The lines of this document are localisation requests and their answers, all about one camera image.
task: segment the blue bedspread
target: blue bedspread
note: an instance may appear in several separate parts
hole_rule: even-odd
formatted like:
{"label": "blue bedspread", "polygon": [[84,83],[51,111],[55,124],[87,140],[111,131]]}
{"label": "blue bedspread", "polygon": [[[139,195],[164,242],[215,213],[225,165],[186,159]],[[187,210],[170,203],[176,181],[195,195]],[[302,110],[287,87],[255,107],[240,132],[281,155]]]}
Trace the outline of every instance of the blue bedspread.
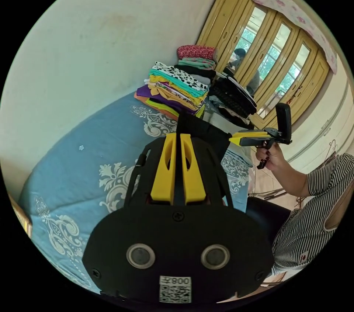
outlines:
{"label": "blue bedspread", "polygon": [[[122,207],[144,146],[176,125],[130,94],[80,123],[34,168],[19,205],[33,223],[33,243],[72,282],[98,292],[81,262],[89,235]],[[222,165],[234,207],[245,211],[249,169],[230,153]]]}

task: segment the striped shirt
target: striped shirt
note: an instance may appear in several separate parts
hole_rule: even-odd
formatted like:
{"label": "striped shirt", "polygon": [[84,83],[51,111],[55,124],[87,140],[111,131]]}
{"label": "striped shirt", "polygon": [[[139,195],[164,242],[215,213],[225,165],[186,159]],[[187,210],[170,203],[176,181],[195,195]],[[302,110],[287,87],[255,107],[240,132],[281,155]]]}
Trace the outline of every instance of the striped shirt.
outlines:
{"label": "striped shirt", "polygon": [[325,222],[333,207],[354,180],[354,156],[343,154],[307,176],[313,198],[291,212],[273,242],[272,275],[302,270],[333,236]]}

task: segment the wooden wardrobe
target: wooden wardrobe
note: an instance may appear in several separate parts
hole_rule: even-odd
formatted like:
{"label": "wooden wardrobe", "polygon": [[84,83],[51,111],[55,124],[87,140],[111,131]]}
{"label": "wooden wardrobe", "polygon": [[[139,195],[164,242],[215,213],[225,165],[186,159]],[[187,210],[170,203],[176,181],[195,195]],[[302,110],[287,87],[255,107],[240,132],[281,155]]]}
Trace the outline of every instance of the wooden wardrobe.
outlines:
{"label": "wooden wardrobe", "polygon": [[216,71],[220,73],[235,60],[235,49],[246,51],[232,72],[243,87],[259,73],[254,93],[257,113],[250,116],[259,129],[277,127],[275,104],[279,101],[289,102],[294,123],[329,72],[322,49],[305,31],[252,0],[215,0],[197,45],[218,48]]}

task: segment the label sticker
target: label sticker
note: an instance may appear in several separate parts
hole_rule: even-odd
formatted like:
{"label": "label sticker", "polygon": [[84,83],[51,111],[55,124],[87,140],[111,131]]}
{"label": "label sticker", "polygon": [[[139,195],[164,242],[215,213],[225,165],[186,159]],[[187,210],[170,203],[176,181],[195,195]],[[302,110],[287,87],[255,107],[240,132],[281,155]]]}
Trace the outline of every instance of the label sticker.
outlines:
{"label": "label sticker", "polygon": [[307,250],[306,252],[300,255],[298,264],[300,265],[307,262],[308,257],[309,257],[309,251]]}
{"label": "label sticker", "polygon": [[160,276],[160,302],[189,304],[192,302],[190,277]]}

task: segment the pink floral curtain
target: pink floral curtain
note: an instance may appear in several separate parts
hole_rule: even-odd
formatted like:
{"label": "pink floral curtain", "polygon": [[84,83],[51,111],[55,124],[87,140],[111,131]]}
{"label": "pink floral curtain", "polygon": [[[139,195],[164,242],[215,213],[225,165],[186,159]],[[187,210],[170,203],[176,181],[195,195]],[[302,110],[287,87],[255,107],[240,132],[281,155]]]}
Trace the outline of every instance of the pink floral curtain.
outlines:
{"label": "pink floral curtain", "polygon": [[323,49],[333,73],[337,73],[337,57],[328,40],[306,13],[292,0],[252,0],[255,3],[282,13],[288,20],[307,32]]}

